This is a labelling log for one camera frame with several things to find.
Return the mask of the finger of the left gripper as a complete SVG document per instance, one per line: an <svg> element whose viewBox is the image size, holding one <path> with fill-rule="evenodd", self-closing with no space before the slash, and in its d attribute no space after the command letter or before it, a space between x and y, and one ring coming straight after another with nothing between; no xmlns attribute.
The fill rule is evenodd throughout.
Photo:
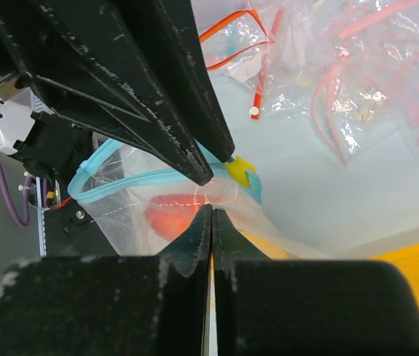
<svg viewBox="0 0 419 356"><path fill-rule="evenodd" d="M212 178L111 2L0 1L0 43L57 116L148 152L198 185Z"/></svg>
<svg viewBox="0 0 419 356"><path fill-rule="evenodd" d="M219 161L235 144L212 87L189 1L120 1L119 11L192 137Z"/></svg>

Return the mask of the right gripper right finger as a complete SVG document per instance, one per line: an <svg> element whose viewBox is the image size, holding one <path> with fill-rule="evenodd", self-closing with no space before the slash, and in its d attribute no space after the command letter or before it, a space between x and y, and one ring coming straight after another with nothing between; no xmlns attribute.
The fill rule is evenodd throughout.
<svg viewBox="0 0 419 356"><path fill-rule="evenodd" d="M212 213L220 355L419 355L419 307L378 260L273 260Z"/></svg>

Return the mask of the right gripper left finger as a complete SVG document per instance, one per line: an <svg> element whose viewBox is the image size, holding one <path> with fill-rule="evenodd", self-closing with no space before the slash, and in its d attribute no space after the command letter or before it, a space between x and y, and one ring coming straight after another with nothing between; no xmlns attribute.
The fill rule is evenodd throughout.
<svg viewBox="0 0 419 356"><path fill-rule="evenodd" d="M154 256L43 257L0 277L0 355L205 355L212 209Z"/></svg>

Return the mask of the clear blue-zipper bag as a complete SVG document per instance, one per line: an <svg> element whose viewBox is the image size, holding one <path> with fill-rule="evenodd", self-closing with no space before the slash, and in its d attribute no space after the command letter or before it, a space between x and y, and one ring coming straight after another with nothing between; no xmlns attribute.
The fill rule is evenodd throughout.
<svg viewBox="0 0 419 356"><path fill-rule="evenodd" d="M69 195L119 255L150 255L186 231L204 205L221 209L261 252L275 259L326 258L283 236L262 210L255 167L239 156L220 162L202 150L214 176L204 186L140 149L108 139L78 167Z"/></svg>

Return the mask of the red toy mango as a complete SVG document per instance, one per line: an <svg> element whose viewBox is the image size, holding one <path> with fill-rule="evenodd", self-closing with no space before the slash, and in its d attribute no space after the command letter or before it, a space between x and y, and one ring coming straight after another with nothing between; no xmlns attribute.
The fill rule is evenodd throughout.
<svg viewBox="0 0 419 356"><path fill-rule="evenodd" d="M145 210L149 226L161 238L175 240L188 229L201 206L208 204L203 195L164 194L150 200Z"/></svg>

